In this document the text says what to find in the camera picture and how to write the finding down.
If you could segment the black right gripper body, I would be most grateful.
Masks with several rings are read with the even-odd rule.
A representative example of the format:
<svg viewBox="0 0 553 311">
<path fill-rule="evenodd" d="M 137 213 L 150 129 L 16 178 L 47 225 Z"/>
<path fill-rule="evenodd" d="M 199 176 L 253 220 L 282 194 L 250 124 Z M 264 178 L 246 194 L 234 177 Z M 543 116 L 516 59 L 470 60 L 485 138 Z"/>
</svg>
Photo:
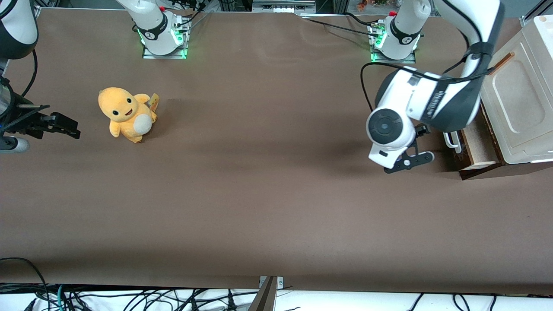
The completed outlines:
<svg viewBox="0 0 553 311">
<path fill-rule="evenodd" d="M 50 121 L 44 121 L 43 118 L 49 118 L 40 112 L 49 108 L 49 105 L 35 105 L 24 97 L 16 94 L 10 83 L 1 83 L 1 138 L 6 133 L 16 133 L 31 131 L 31 136 L 41 139 L 43 132 L 55 132 L 51 128 Z"/>
</svg>

